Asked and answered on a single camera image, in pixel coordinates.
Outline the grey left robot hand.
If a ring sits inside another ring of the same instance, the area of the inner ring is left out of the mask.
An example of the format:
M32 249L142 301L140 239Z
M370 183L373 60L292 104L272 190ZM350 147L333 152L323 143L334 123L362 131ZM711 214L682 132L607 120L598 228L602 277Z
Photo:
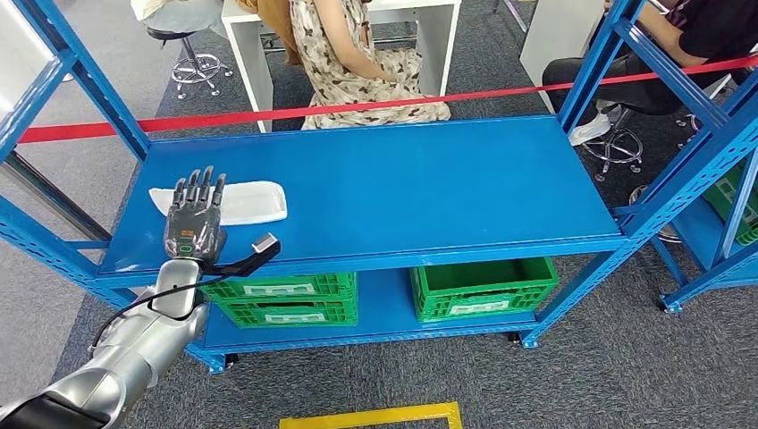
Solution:
M204 265L218 261L226 240L221 229L221 203L226 175L216 181L214 167L196 169L175 184L164 226L164 252Z

